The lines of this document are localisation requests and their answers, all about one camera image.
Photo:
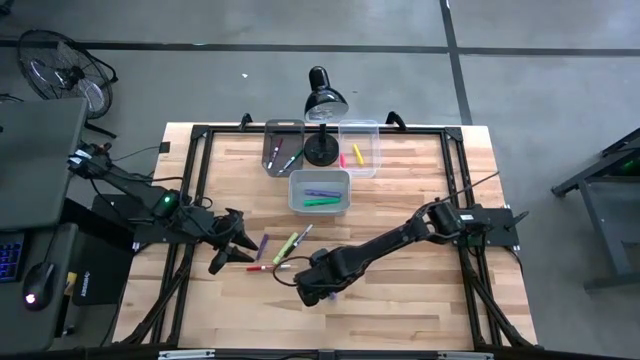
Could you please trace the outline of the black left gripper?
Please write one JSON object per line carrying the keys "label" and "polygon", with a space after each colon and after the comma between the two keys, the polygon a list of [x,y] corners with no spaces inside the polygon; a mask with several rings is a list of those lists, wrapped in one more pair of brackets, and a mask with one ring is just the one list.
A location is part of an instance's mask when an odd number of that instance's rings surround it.
{"label": "black left gripper", "polygon": [[216,275],[227,263],[253,263],[254,258],[242,252],[238,245],[249,250],[259,246],[244,232],[243,213],[227,208],[227,214],[215,216],[201,207],[180,207],[180,231],[205,242],[217,251],[208,267]]}

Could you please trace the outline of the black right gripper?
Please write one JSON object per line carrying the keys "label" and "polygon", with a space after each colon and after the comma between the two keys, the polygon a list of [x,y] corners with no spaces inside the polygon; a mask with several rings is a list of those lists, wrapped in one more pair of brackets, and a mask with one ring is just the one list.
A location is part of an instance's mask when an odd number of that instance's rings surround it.
{"label": "black right gripper", "polygon": [[354,251],[354,247],[338,247],[313,254],[310,267],[294,276],[297,293],[305,306],[315,306],[359,279],[360,262]]}

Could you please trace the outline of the pale yellow-green highlighter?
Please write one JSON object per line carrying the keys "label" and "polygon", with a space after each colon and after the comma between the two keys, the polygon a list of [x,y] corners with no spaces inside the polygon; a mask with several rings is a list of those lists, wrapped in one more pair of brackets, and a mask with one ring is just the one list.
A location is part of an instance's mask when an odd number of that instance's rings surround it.
{"label": "pale yellow-green highlighter", "polygon": [[294,233],[291,234],[291,236],[284,243],[284,245],[279,250],[277,255],[273,258],[272,263],[274,265],[277,265],[283,259],[283,257],[285,256],[286,251],[293,245],[293,243],[298,238],[298,236],[299,236],[299,234],[297,232],[294,232]]}

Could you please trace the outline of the black Expo dry-erase marker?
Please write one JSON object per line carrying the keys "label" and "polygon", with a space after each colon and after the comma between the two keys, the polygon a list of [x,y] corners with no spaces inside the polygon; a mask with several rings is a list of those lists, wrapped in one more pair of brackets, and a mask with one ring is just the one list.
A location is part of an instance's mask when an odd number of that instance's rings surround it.
{"label": "black Expo dry-erase marker", "polygon": [[299,244],[307,237],[307,235],[309,234],[309,232],[312,230],[312,228],[314,227],[313,224],[309,224],[305,230],[296,238],[296,240],[293,243],[294,247],[299,246]]}

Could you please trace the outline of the purple Expo dry-erase marker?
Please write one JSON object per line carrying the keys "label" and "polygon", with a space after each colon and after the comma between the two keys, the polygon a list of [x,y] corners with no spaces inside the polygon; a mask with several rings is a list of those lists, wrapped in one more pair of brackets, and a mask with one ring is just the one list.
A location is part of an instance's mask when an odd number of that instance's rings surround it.
{"label": "purple Expo dry-erase marker", "polygon": [[277,158],[277,156],[278,156],[278,154],[279,154],[279,151],[280,151],[280,149],[281,149],[281,147],[282,147],[283,140],[284,140],[283,138],[280,138],[280,139],[276,142],[276,144],[275,144],[275,146],[274,146],[274,148],[273,148],[273,150],[272,150],[272,152],[271,152],[271,155],[270,155],[270,157],[269,157],[269,161],[268,161],[268,163],[267,163],[267,169],[271,169],[271,168],[273,167],[273,165],[274,165],[274,163],[275,163],[275,160],[276,160],[276,158]]}

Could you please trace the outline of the green Expo dry-erase marker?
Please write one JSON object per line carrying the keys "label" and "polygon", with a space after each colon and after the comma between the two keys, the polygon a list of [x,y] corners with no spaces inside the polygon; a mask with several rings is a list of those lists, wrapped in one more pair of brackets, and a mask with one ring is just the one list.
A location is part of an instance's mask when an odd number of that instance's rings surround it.
{"label": "green Expo dry-erase marker", "polygon": [[298,150],[293,156],[291,156],[287,162],[284,164],[284,166],[282,167],[281,170],[278,171],[278,173],[284,173],[286,170],[288,170],[291,165],[303,154],[304,149],[300,149]]}

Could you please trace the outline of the opaque light grey bin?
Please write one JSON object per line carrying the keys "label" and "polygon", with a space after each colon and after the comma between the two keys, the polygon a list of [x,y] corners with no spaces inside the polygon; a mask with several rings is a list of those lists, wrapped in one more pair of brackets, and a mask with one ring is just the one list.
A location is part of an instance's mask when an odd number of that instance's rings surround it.
{"label": "opaque light grey bin", "polygon": [[[304,207],[304,200],[329,198],[305,195],[306,189],[341,192],[341,202]],[[341,216],[351,206],[351,176],[344,170],[295,170],[289,176],[288,203],[290,209],[298,215]]]}

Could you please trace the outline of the smoky translucent plastic bin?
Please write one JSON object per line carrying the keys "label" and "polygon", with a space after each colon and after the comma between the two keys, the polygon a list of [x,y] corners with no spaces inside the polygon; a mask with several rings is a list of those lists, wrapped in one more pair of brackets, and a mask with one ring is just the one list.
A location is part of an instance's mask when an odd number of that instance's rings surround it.
{"label": "smoky translucent plastic bin", "polygon": [[[275,163],[271,169],[267,169],[267,163],[276,142],[283,138],[283,144]],[[293,171],[303,168],[303,154],[284,173],[278,173],[287,160],[298,150],[303,149],[305,141],[305,124],[302,120],[278,120],[272,119],[265,123],[262,167],[270,177],[288,177]]]}

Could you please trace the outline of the clear plastic bin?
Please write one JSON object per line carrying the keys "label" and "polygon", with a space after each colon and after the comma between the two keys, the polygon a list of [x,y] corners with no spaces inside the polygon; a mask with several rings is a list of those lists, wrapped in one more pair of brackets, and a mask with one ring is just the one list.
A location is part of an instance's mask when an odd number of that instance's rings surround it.
{"label": "clear plastic bin", "polygon": [[[343,120],[338,124],[339,155],[344,153],[347,171],[354,178],[372,178],[381,166],[379,127],[374,120]],[[352,145],[357,144],[364,158],[358,165]]]}

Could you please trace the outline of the black gooseneck desk lamp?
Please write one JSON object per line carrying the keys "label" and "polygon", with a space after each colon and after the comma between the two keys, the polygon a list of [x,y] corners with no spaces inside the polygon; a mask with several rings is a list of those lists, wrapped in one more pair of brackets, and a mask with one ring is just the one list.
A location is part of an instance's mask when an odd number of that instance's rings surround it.
{"label": "black gooseneck desk lamp", "polygon": [[311,135],[304,144],[306,160],[319,167],[333,164],[339,155],[338,141],[327,132],[330,122],[341,121],[349,111],[344,96],[330,83],[327,70],[314,66],[308,74],[311,93],[304,107],[304,118],[308,123],[319,125],[317,133]]}

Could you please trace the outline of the grey desk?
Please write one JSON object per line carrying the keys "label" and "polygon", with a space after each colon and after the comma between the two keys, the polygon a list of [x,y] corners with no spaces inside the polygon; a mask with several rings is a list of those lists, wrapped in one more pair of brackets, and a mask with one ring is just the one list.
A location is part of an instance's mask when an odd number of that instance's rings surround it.
{"label": "grey desk", "polygon": [[[87,102],[79,98],[0,104],[0,245],[22,238],[18,279],[0,281],[0,356],[47,350],[56,333],[78,226],[61,221]],[[30,269],[53,266],[49,303],[30,310]]]}

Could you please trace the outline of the backlit keyboard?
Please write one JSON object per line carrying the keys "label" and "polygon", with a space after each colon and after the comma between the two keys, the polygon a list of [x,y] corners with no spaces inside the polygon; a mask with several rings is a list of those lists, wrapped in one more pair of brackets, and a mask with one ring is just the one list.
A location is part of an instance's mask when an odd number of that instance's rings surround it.
{"label": "backlit keyboard", "polygon": [[0,233],[0,283],[19,280],[24,242],[23,233]]}

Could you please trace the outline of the black floor fan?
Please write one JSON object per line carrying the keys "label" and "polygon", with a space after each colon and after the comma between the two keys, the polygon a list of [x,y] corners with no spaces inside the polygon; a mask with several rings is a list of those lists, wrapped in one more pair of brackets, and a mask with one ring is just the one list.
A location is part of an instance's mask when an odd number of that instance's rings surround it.
{"label": "black floor fan", "polygon": [[79,42],[51,30],[32,29],[20,35],[18,67],[31,89],[44,100],[82,98],[87,101],[86,129],[111,139],[116,134],[92,123],[110,110],[116,70]]}

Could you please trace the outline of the black metal table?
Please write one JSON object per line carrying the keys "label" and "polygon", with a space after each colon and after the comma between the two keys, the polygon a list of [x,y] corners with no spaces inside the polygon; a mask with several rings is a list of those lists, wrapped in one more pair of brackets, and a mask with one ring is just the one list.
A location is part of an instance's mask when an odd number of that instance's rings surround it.
{"label": "black metal table", "polygon": [[597,162],[551,188],[562,198],[580,192],[592,226],[613,267],[609,277],[584,283],[587,291],[640,285],[627,250],[640,247],[640,127],[600,152]]}

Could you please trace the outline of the silver aluminium bracket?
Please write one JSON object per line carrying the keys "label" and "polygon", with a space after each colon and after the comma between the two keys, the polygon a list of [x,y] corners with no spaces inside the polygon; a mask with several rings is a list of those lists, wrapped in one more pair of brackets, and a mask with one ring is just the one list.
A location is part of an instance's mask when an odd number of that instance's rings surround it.
{"label": "silver aluminium bracket", "polygon": [[176,349],[160,351],[157,360],[206,360],[215,357],[214,349]]}
{"label": "silver aluminium bracket", "polygon": [[491,353],[443,351],[437,354],[437,360],[495,360]]}

